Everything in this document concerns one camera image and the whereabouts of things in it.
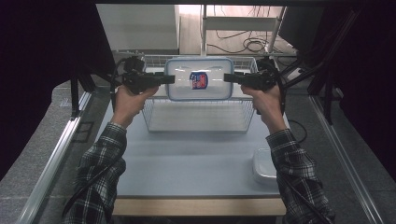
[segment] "person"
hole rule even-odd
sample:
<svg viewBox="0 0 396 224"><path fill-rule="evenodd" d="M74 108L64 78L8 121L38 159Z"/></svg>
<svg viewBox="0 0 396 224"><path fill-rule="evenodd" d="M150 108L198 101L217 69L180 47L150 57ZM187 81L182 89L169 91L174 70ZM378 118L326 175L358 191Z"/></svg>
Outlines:
<svg viewBox="0 0 396 224"><path fill-rule="evenodd" d="M253 106L261 112L262 122L270 135L266 138L271 148L277 183L287 212L284 223L322 223L315 211L332 223L334 211L324 195L316 176L316 163L300 148L287 128L280 109L279 87L267 92L241 86L244 94L253 97ZM134 116L143 109L146 99L158 88L132 94L125 86L119 86L116 107L111 121L106 125L98 141L81 158L76 179L76 189L84 187L90 179L110 165L126 148L126 129ZM109 223L117 197L117 183L125 171L125 161L119 158L103 176L91 185L71 206L63 223ZM309 208L297 194L309 201Z"/></svg>

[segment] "black controller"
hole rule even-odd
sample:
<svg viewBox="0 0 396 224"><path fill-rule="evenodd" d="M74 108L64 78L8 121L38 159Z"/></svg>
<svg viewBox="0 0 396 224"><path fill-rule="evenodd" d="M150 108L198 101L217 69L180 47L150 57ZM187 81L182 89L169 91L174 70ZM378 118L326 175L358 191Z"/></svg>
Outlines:
<svg viewBox="0 0 396 224"><path fill-rule="evenodd" d="M261 70L258 73L235 72L234 74L224 74L224 81L235 82L254 90L268 91L276 85L277 74L269 69Z"/></svg>
<svg viewBox="0 0 396 224"><path fill-rule="evenodd" d="M161 86L162 84L175 83L175 76L165 76L163 72L145 73L143 72L145 63L137 57L130 57L124 60L122 74L122 84L128 87L133 94L139 94L148 88Z"/></svg>

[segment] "black curtain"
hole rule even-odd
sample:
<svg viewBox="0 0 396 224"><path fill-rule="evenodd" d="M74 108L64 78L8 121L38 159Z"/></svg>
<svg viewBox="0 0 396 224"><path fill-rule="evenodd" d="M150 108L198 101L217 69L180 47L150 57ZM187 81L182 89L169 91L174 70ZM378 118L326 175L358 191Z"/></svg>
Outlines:
<svg viewBox="0 0 396 224"><path fill-rule="evenodd" d="M114 60L95 4L1 3L0 177L44 117L52 90L77 73L111 74Z"/></svg>
<svg viewBox="0 0 396 224"><path fill-rule="evenodd" d="M335 57L340 106L396 180L396 5L372 1Z"/></svg>

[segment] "wire basket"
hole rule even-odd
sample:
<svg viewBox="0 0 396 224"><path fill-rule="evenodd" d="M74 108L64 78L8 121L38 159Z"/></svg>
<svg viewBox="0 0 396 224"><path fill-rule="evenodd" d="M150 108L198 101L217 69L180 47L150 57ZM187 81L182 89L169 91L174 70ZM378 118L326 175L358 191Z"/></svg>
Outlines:
<svg viewBox="0 0 396 224"><path fill-rule="evenodd" d="M179 56L146 55L146 71L163 71L169 59ZM229 57L237 72L257 72L254 58ZM224 101L175 102L163 97L147 99L143 110L149 132L245 133L253 116L250 98Z"/></svg>

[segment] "shirt sleeve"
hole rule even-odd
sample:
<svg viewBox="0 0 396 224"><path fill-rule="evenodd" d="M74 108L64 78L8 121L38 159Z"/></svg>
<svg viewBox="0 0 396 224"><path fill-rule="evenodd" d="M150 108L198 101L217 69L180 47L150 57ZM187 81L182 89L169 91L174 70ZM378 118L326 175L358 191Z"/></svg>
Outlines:
<svg viewBox="0 0 396 224"><path fill-rule="evenodd" d="M316 162L295 140L287 129L267 137L277 171L277 184L286 206L286 223L321 223L318 216L291 190L291 185L327 219L334 221L335 213L324 195L322 183L316 176Z"/></svg>
<svg viewBox="0 0 396 224"><path fill-rule="evenodd" d="M98 141L81 158L75 182L75 192L107 166L113 166L91 185L72 205L63 223L108 223L117 197L117 183L125 172L125 160L120 157L126 148L126 130L109 122Z"/></svg>

